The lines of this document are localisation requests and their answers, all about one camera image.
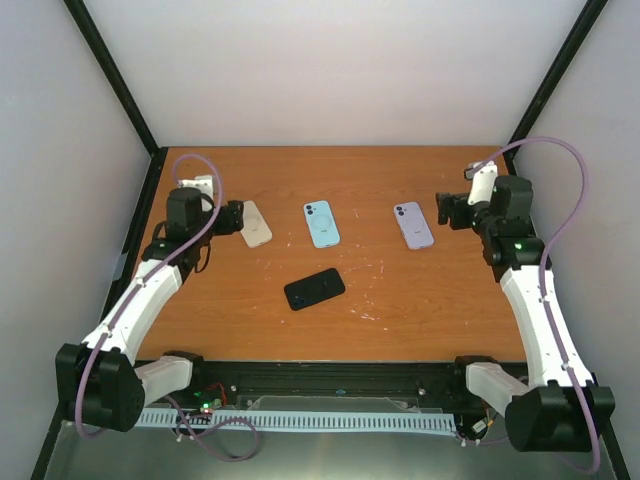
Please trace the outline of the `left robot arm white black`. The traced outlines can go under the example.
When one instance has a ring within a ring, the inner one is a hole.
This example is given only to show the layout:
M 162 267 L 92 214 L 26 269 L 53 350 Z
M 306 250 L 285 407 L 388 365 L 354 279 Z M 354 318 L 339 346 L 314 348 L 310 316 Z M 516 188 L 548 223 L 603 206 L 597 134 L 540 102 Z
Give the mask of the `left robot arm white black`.
M 166 218 L 120 299 L 81 343 L 65 344 L 56 355 L 59 402 L 81 436 L 127 432 L 145 407 L 174 392 L 190 403 L 206 395 L 200 355 L 173 350 L 142 366 L 135 362 L 169 299 L 208 265 L 212 238 L 241 231 L 243 214 L 243 202 L 220 204 L 197 187 L 170 192 Z

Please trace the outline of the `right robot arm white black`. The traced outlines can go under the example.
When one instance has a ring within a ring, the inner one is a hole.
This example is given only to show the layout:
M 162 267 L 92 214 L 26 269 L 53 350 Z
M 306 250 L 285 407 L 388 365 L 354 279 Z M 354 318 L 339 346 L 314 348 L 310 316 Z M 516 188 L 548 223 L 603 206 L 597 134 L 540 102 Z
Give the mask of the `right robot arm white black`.
M 529 218 L 533 188 L 517 176 L 493 176 L 483 198 L 439 192 L 438 222 L 472 229 L 506 296 L 524 346 L 528 378 L 520 381 L 489 357 L 463 356 L 467 390 L 505 420 L 520 452 L 590 452 L 615 400 L 597 385 L 570 338 L 543 240 Z

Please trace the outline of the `light blue phone case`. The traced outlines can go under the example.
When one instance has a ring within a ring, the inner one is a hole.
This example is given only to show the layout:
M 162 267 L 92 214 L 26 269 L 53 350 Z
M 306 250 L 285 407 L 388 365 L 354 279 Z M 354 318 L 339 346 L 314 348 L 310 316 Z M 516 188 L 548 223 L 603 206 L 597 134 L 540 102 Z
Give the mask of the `light blue phone case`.
M 326 200 L 306 203 L 303 211 L 315 248 L 329 248 L 339 244 L 340 234 L 331 207 Z

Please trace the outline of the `lilac phone case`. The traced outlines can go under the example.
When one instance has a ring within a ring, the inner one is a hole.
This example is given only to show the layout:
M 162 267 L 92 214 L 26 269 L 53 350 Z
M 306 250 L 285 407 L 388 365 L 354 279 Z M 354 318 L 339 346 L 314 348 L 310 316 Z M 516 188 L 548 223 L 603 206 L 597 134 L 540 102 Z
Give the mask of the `lilac phone case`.
M 407 247 L 420 250 L 434 245 L 435 240 L 417 202 L 405 202 L 393 207 L 394 216 Z

